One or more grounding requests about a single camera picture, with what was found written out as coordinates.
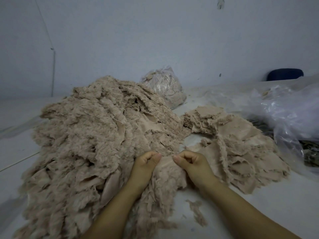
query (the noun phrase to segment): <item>plastic sheet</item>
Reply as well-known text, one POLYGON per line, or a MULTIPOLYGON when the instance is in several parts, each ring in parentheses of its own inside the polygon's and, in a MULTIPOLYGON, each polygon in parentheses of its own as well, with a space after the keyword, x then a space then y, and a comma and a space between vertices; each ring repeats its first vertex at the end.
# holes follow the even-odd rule
POLYGON ((304 165, 299 140, 319 142, 319 84, 295 91, 276 85, 260 93, 253 90, 246 113, 257 116, 274 129, 274 140, 291 168, 319 179, 319 168, 304 165))
POLYGON ((166 105, 174 109, 186 100, 186 94, 171 67, 148 72, 141 83, 162 96, 166 105))

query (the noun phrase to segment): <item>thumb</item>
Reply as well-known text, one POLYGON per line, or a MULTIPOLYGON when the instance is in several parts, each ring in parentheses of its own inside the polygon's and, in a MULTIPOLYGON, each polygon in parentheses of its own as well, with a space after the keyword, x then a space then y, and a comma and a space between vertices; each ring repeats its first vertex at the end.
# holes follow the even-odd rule
POLYGON ((155 169, 156 165, 159 163, 161 158, 162 158, 162 155, 160 153, 157 153, 157 154, 153 155, 147 161, 147 166, 153 171, 155 169))
POLYGON ((186 159, 184 159, 178 155, 175 155, 173 157, 173 160, 178 166, 180 166, 182 169, 185 169, 186 171, 189 168, 189 166, 191 165, 189 162, 186 161, 186 159))

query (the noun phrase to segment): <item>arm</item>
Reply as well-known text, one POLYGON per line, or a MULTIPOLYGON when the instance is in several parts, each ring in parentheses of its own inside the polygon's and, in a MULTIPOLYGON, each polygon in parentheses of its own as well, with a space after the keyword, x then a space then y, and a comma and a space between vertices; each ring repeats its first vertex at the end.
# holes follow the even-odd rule
POLYGON ((206 158, 199 153, 183 151, 174 162, 185 169, 202 194, 221 210, 229 226, 242 239, 300 239, 272 221, 245 199, 221 183, 213 174, 206 158))
POLYGON ((122 238, 129 212, 148 185, 161 157, 161 154, 150 151, 136 158, 127 183, 107 204, 81 239, 122 238))

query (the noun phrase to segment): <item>right hand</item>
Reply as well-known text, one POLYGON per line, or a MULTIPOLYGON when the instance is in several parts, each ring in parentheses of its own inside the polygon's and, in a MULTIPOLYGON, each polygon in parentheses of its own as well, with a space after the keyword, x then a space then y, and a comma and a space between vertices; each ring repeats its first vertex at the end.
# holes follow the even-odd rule
POLYGON ((187 172, 189 178, 201 193, 205 193, 209 185, 218 181, 207 159, 200 153, 184 150, 173 156, 173 160, 187 172))

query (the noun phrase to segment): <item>forearm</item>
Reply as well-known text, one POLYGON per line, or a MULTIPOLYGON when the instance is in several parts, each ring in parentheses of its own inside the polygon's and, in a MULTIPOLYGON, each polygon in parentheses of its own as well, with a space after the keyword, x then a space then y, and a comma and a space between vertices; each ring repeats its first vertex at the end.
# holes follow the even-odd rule
POLYGON ((124 185, 81 239, 122 238, 127 217, 139 196, 136 190, 130 189, 130 184, 124 185))
POLYGON ((209 198, 219 207, 227 223, 239 238, 297 239, 295 234, 278 225, 219 181, 208 189, 209 198))

